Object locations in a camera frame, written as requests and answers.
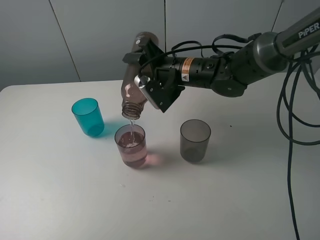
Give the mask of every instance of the white table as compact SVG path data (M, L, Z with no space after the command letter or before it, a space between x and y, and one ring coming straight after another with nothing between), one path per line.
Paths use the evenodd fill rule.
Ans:
M1 240L292 240L287 193L289 142L276 123L284 74L222 97L187 88L166 113L146 104L146 169L123 164L115 131L121 81L10 86L0 93ZM84 135L71 113L97 99L107 135ZM294 111L320 122L319 103L301 78ZM205 161L179 152L180 126L212 130ZM283 112L283 120L288 122ZM294 125L302 141L319 131ZM294 146L292 192L301 239L320 239L320 147Z

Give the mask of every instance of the plastic cup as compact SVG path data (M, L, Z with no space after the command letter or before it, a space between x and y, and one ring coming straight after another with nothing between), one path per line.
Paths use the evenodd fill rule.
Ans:
M103 132L105 124L97 100L80 99L73 104L71 110L85 135L96 137Z
M180 128L180 154L190 163L200 162L206 155L211 129L198 119L185 121Z
M115 133L114 141L127 166L139 168L146 162L146 133L141 126L130 124L122 126Z

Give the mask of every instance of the bottle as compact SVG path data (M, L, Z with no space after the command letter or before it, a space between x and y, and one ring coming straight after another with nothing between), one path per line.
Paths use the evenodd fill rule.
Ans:
M150 38L154 44L158 45L158 38L151 32L140 32L135 37L131 52L137 52L141 50L139 43L143 38ZM146 97L136 86L134 80L138 75L140 65L128 64L121 86L122 96L122 116L129 120L137 120L140 118L141 112L144 109L144 105L147 102Z

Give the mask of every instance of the bottle neck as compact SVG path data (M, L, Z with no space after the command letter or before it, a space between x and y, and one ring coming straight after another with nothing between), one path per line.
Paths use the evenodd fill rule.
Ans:
M140 104L126 101L122 104L122 116L129 120L137 120L143 109Z

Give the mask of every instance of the teal cup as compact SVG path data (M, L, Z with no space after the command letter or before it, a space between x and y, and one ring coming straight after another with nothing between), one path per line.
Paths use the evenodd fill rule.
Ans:
M80 99L71 110L85 135L96 137L103 132L105 124L97 100Z

